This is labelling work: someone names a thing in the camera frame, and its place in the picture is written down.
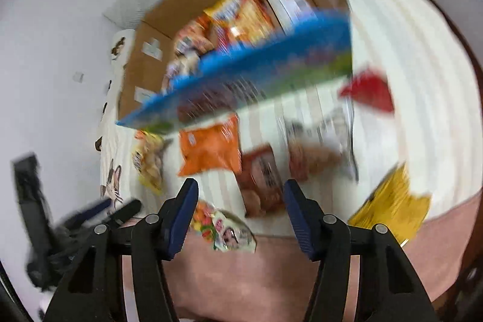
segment pink surface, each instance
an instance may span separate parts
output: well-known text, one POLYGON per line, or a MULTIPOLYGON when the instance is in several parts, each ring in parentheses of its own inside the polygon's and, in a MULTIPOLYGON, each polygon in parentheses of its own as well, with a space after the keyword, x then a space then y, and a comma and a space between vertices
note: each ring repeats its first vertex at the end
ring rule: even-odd
MULTIPOLYGON (((481 194, 444 216, 424 223, 404 250, 431 301, 455 281, 473 230, 481 194)), ((295 239, 257 237, 255 254, 210 250, 188 234, 183 250, 165 273, 179 317, 197 315, 225 322, 303 320, 317 263, 310 262, 295 239)), ((358 257, 351 261, 344 320, 353 320, 357 301, 358 257)), ((126 289, 132 288, 125 263, 126 289)))

